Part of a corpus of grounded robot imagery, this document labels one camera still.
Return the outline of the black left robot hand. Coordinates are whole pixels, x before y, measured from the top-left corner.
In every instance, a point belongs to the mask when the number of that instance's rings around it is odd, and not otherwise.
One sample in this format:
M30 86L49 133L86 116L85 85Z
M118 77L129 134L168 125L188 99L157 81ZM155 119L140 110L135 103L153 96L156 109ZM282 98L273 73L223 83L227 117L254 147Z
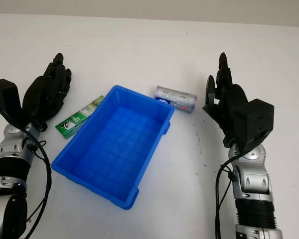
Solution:
M63 64L63 54L58 53L43 73L27 89L22 108L33 120L46 122L62 108L71 83L71 70Z

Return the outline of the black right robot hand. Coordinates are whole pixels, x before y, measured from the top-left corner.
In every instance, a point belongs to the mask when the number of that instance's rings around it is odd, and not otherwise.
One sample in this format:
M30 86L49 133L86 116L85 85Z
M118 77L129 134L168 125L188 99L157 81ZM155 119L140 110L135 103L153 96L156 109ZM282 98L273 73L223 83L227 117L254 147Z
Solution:
M225 135L223 143L226 148L237 142L234 130L234 110L247 102L243 89L233 84L227 56L222 52L219 57L216 79L211 75L207 79L203 110L223 130Z

